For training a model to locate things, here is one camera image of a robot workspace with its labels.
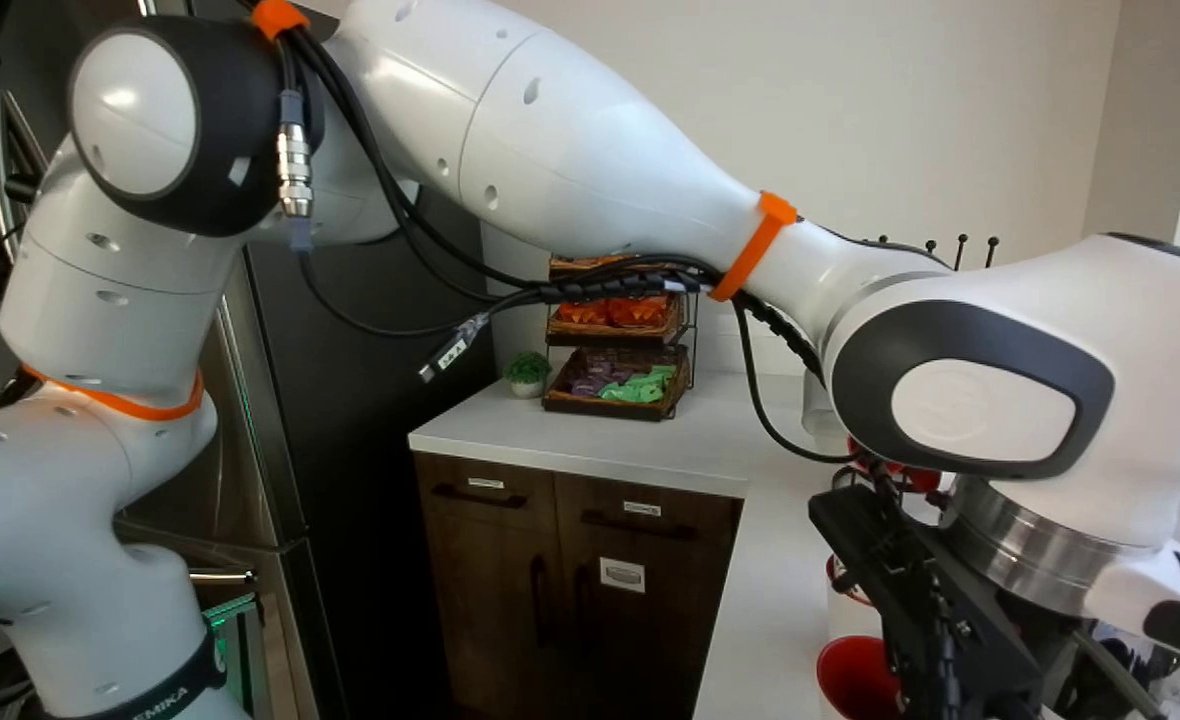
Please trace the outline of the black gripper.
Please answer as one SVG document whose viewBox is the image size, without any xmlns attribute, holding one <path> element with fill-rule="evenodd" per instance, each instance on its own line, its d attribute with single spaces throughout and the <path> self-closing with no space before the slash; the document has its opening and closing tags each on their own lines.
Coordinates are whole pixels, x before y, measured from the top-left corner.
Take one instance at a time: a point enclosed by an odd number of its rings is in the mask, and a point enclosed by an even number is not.
<svg viewBox="0 0 1180 720">
<path fill-rule="evenodd" d="M 808 498 L 808 521 L 873 598 L 907 720 L 1122 720 L 1136 706 L 1082 619 L 988 584 L 887 496 L 832 489 Z"/>
</svg>

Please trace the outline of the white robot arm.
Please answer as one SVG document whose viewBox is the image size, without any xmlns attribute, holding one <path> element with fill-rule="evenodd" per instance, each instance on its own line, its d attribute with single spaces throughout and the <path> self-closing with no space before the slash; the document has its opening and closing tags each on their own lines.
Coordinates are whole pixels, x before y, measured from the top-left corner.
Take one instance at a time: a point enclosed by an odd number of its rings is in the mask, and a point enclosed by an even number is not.
<svg viewBox="0 0 1180 720">
<path fill-rule="evenodd" d="M 20 229 L 0 335 L 34 384 L 0 406 L 0 624 L 49 720 L 243 720 L 184 562 L 113 521 L 212 440 L 203 331 L 238 243 L 323 232 L 327 119 L 392 186 L 762 300 L 858 449 L 963 474 L 963 551 L 991 587 L 1180 651 L 1175 243 L 1092 235 L 949 273 L 730 178 L 490 0 L 351 0 L 327 35 L 257 0 L 94 35 Z"/>
</svg>

